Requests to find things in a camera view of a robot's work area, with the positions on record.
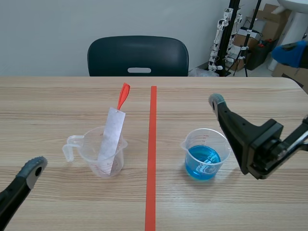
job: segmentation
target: clear plastic cup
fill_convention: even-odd
[[[102,143],[104,127],[94,128],[84,136],[70,136],[62,150],[68,162],[74,160],[73,147],[77,148],[80,156],[88,163],[91,170],[99,177],[112,177],[119,173],[124,164],[123,149],[127,142],[122,135],[113,156],[98,161],[98,154]]]
[[[189,133],[181,147],[186,151],[188,174],[198,180],[213,178],[231,153],[228,140],[219,132],[206,128]]]

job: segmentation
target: floor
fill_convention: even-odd
[[[270,60],[266,60],[264,64],[262,64],[261,66],[257,67],[255,70],[253,71],[249,71],[248,72],[248,77],[272,77],[271,73],[272,71],[267,69],[267,65],[269,64]],[[236,77],[245,77],[245,70],[242,69],[238,72],[235,73]]]

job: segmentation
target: white paper strip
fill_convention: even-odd
[[[101,171],[110,175],[113,161],[112,157],[116,153],[117,144],[119,143],[122,127],[125,119],[125,113],[114,108],[110,108],[103,133],[103,141],[98,155],[98,162],[101,165]]]

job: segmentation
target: chair backrest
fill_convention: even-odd
[[[177,39],[152,36],[100,38],[88,50],[90,76],[187,76],[188,51]],[[129,68],[150,68],[130,73]]]

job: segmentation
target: wood grain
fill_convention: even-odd
[[[62,146],[104,124],[119,91],[131,85],[125,165],[110,179],[94,176]],[[196,128],[221,132],[207,103],[221,93],[229,108],[261,125],[282,123],[285,138],[308,113],[308,96],[285,78],[1,77],[0,188],[30,158],[49,163],[8,231],[144,230],[150,88],[157,85],[156,230],[303,231],[308,219],[308,155],[299,152],[267,180],[243,176],[231,155],[218,175],[194,181],[180,143]]]

